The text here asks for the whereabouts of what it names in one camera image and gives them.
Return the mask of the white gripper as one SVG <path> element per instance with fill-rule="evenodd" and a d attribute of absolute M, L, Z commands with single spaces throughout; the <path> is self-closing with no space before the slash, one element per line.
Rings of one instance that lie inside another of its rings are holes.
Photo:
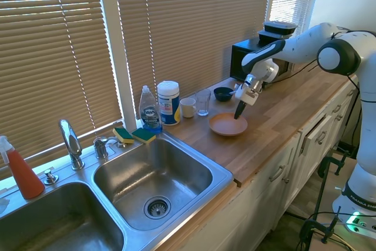
<path fill-rule="evenodd" d="M 260 82 L 255 84 L 247 85 L 243 83 L 240 85 L 236 92 L 235 98 L 240 100 L 237 105 L 236 111 L 234 113 L 234 119 L 238 119 L 239 116 L 243 113 L 245 107 L 248 105 L 254 105 L 260 94 Z"/>

